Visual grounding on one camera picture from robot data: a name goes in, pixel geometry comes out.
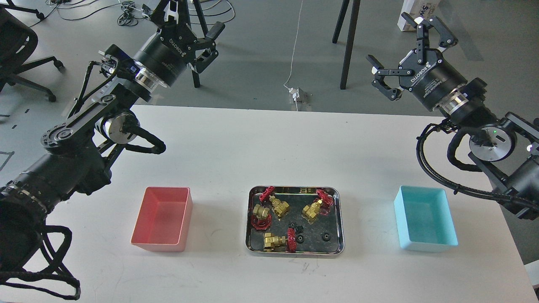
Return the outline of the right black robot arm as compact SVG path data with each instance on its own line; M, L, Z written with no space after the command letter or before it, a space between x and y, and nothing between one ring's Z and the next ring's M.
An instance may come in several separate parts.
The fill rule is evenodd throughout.
M457 38L437 17L402 17L416 30L416 47L396 69L385 69L372 55L372 86L389 100L410 92L427 110L438 109L444 119L430 123L416 138L420 167L433 180L454 193L496 201L520 219L538 217L538 121L530 123L508 112L497 118L484 105L486 83L480 78L467 81L443 57L442 52L457 44ZM491 191L458 184L442 176L428 163L424 145L433 132L454 133L447 159L463 171L484 173L493 184Z

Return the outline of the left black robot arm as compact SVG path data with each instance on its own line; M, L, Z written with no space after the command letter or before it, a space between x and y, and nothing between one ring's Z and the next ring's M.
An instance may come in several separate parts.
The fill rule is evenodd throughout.
M140 126L131 106L149 101L157 86L171 86L187 67L199 74L218 57L216 39L225 24L208 29L198 1L195 8L203 37L192 32L185 0L161 0L149 16L157 31L134 57L113 44L102 61L91 61L69 117L40 140L46 154L2 186L2 285L79 299L80 282L63 263L72 232L46 218L75 192L92 194L110 184L123 150L164 153L165 143Z

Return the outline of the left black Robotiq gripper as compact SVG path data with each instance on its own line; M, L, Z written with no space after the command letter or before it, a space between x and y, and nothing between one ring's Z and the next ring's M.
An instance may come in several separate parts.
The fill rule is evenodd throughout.
M157 31L134 60L154 73L164 86L172 86L187 64L201 74L218 57L216 39L225 29L223 22L216 22L203 38L197 39L191 31L190 18L186 18L184 0L150 0L142 5L142 12Z

